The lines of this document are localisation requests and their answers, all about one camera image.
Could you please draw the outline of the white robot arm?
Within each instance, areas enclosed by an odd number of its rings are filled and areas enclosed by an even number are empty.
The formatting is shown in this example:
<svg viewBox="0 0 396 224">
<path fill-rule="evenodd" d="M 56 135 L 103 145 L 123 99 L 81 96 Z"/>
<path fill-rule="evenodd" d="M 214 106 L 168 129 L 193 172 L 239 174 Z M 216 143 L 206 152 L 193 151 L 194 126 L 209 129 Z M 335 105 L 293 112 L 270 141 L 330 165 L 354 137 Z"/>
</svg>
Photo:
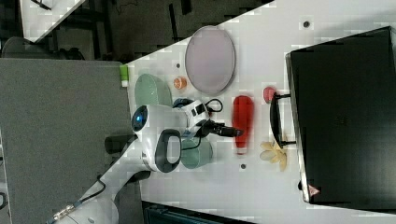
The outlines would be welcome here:
<svg viewBox="0 0 396 224">
<path fill-rule="evenodd" d="M 244 132 L 210 118 L 214 110 L 199 100 L 178 99 L 173 105 L 141 105 L 131 122 L 134 132 L 121 156 L 97 177 L 76 202 L 52 215 L 45 224 L 119 224 L 115 199 L 137 173 L 174 171 L 184 138 L 202 139 L 213 133 L 224 137 Z"/>
</svg>

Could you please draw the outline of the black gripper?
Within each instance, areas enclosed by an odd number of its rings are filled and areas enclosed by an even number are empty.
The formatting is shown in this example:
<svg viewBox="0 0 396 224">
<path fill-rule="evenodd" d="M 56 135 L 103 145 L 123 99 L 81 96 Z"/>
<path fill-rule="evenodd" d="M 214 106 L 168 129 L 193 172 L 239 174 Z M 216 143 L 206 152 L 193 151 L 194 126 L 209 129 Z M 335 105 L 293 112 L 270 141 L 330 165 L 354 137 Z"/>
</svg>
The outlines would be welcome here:
<svg viewBox="0 0 396 224">
<path fill-rule="evenodd" d="M 211 133 L 220 135 L 221 130 L 222 130 L 222 135 L 225 137 L 237 137 L 237 136 L 242 136 L 244 134 L 243 130 L 236 129 L 234 127 L 224 127 L 224 126 L 225 126 L 224 123 L 208 120 L 201 126 L 199 130 L 199 135 L 208 136 Z"/>
</svg>

